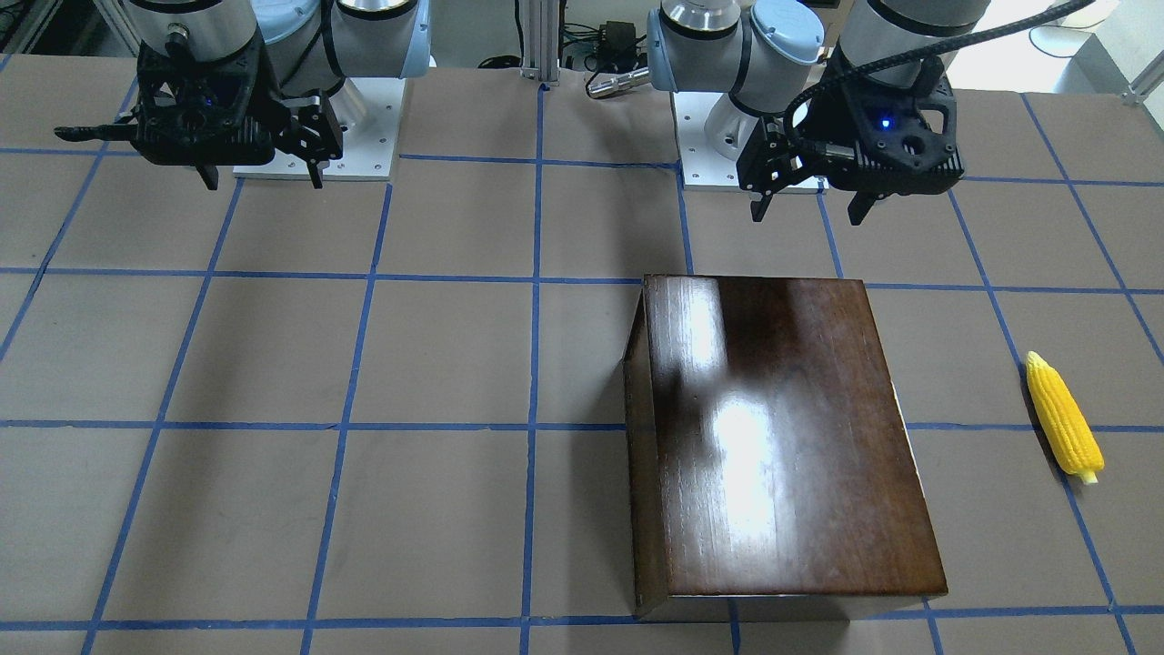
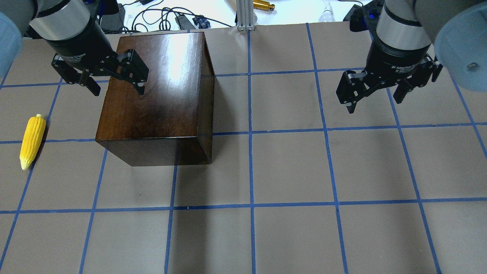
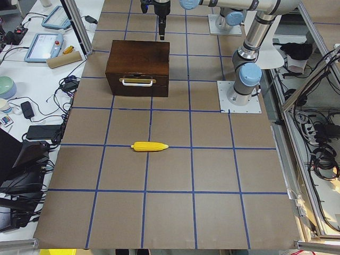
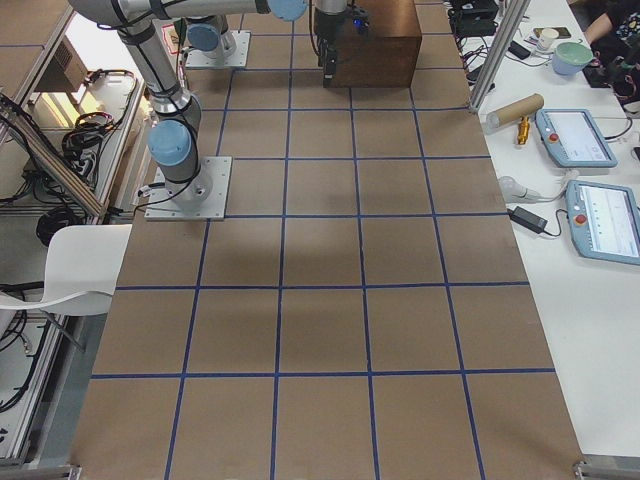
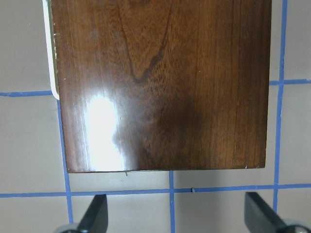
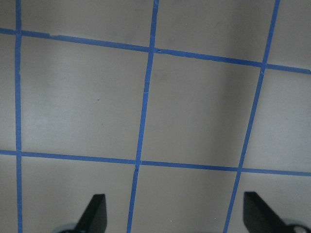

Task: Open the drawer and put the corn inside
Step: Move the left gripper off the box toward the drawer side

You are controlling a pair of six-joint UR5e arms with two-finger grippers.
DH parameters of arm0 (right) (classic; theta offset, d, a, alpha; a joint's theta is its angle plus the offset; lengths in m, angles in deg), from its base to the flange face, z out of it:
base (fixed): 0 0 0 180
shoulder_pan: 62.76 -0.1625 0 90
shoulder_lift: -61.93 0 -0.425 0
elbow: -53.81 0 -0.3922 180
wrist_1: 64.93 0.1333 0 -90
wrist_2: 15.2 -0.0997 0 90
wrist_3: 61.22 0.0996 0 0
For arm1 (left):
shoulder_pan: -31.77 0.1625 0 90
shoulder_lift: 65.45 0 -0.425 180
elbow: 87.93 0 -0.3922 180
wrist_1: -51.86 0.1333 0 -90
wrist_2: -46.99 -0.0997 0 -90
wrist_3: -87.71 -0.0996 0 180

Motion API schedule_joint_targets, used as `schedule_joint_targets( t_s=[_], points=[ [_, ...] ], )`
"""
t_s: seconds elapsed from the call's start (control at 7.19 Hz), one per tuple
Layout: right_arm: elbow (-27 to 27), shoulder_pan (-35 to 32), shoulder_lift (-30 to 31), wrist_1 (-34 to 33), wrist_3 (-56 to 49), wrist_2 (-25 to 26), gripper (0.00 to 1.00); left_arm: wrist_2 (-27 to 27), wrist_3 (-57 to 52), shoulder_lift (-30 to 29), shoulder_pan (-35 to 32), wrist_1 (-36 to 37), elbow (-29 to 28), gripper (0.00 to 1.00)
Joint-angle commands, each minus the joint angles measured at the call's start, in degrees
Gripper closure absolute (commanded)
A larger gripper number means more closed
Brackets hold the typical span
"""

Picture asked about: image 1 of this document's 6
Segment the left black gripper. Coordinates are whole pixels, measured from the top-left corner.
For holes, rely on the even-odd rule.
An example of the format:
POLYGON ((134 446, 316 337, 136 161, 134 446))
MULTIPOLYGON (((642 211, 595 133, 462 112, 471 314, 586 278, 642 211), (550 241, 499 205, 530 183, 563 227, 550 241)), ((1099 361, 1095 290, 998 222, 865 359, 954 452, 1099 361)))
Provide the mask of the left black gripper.
MULTIPOLYGON (((736 179, 751 194, 751 220, 761 223, 778 192, 818 192, 824 173, 795 152, 776 116, 759 118, 736 161, 736 179)), ((860 191, 849 200, 849 225, 860 227, 894 192, 860 191)))

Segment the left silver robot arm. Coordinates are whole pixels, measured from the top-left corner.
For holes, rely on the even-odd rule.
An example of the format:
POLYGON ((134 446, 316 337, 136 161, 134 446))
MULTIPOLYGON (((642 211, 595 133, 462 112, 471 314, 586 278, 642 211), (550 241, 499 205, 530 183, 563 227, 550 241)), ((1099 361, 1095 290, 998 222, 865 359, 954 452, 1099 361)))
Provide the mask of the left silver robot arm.
POLYGON ((849 191, 861 225, 890 195, 942 195, 965 175, 947 54, 985 1, 857 1, 826 69, 810 69, 826 27, 799 1, 661 1, 647 19, 652 86, 719 93, 738 186, 761 221, 786 187, 822 176, 849 191))

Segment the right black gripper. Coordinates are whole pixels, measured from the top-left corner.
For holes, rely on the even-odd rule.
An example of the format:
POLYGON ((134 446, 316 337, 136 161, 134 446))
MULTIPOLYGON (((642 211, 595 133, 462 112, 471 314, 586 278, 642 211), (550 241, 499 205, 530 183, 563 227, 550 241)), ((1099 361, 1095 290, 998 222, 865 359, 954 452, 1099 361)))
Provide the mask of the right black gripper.
MULTIPOLYGON (((306 97, 283 98, 277 104, 276 149, 304 161, 312 188, 322 188, 322 170, 345 157, 345 128, 328 92, 311 90, 306 97)), ((219 188, 219 166, 198 163, 198 175, 207 190, 219 188)))

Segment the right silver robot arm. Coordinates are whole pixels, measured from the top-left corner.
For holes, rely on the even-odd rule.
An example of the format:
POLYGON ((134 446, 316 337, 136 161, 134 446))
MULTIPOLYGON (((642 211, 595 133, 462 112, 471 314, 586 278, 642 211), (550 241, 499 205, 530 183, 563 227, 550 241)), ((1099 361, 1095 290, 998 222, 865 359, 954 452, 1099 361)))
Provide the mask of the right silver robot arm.
POLYGON ((389 181, 427 1, 129 1, 134 106, 105 130, 217 188, 241 177, 389 181))

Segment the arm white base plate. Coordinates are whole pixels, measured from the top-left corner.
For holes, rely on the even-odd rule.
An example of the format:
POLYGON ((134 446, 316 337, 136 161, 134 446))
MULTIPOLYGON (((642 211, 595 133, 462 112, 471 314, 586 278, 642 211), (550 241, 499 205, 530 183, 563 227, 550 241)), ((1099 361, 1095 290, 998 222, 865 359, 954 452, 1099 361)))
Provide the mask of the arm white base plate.
POLYGON ((345 157, 321 170, 324 181, 391 181, 407 80, 346 78, 324 92, 342 128, 345 157))
POLYGON ((672 106, 684 187, 739 192, 737 161, 757 118, 744 115, 724 93, 677 92, 672 106))

